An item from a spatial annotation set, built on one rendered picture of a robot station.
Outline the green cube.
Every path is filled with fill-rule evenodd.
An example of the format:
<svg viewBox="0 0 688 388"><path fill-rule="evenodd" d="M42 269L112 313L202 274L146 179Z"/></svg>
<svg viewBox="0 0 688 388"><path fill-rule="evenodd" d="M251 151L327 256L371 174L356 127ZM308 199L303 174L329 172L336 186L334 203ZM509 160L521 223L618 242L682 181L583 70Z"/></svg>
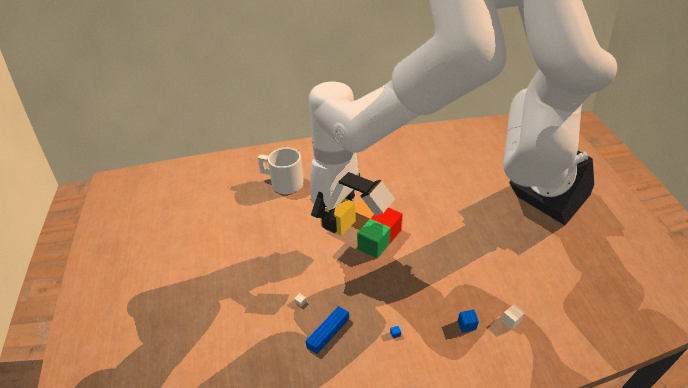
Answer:
<svg viewBox="0 0 688 388"><path fill-rule="evenodd" d="M357 249L378 258L390 244L391 228L370 219L357 232Z"/></svg>

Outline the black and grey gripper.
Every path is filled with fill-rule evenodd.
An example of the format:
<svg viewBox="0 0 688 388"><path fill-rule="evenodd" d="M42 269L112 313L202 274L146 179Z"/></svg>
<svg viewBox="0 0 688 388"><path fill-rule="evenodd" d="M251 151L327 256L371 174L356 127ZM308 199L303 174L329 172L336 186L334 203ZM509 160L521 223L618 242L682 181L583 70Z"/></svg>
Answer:
<svg viewBox="0 0 688 388"><path fill-rule="evenodd" d="M339 180L348 172L360 176L356 153L349 161L337 165L321 163L315 157L312 160L310 196L314 206L311 216L316 218L323 217L322 227L333 233L337 232L336 217L334 217L335 207L345 198L353 201L352 199L355 197L354 189L339 184ZM325 207L327 207L329 212L325 211Z"/></svg>

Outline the yellow cube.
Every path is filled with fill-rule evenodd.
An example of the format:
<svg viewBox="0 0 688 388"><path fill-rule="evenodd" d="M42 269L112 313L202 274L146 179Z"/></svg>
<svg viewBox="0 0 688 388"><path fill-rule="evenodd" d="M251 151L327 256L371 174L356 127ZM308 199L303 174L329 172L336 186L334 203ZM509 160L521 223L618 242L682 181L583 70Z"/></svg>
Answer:
<svg viewBox="0 0 688 388"><path fill-rule="evenodd" d="M335 207L334 217L336 217L337 232L342 236L356 221L355 202L344 199Z"/></svg>

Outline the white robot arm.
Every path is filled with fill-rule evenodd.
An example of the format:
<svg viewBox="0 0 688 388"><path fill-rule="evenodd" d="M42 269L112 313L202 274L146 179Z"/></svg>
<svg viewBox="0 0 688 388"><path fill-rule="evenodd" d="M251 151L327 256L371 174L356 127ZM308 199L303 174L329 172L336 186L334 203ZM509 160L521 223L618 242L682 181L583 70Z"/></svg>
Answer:
<svg viewBox="0 0 688 388"><path fill-rule="evenodd" d="M345 163L416 117L494 79L506 62L497 9L514 6L539 70L511 103L504 172L542 196L565 193L577 164L588 159L585 151L577 155L582 103L617 73L582 0L430 0L435 34L396 65L390 82L356 101L340 82L311 90L314 157Z"/></svg>

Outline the red cube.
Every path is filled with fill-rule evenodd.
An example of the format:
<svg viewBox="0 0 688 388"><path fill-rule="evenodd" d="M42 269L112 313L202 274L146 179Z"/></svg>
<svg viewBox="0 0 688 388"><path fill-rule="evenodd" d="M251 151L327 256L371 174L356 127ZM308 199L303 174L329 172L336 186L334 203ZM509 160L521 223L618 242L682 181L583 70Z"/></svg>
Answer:
<svg viewBox="0 0 688 388"><path fill-rule="evenodd" d="M399 234L402 229L402 213L388 208L383 214L373 215L370 219L375 220L391 228L390 243Z"/></svg>

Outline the grey mug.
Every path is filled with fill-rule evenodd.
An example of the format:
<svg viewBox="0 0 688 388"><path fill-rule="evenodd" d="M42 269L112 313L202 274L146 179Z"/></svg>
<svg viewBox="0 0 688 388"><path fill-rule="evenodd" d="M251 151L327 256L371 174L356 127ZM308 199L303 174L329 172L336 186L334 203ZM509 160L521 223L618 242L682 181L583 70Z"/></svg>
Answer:
<svg viewBox="0 0 688 388"><path fill-rule="evenodd" d="M298 160L299 156L300 159ZM297 160L298 162L296 162ZM268 162L270 170L265 168L264 161ZM296 164L293 164L295 162ZM258 163L260 173L270 175L272 187L277 193L292 194L302 188L302 162L301 155L297 150L293 148L277 149L269 156L259 155ZM288 166L291 164L292 166ZM286 166L286 168L279 168L279 166Z"/></svg>

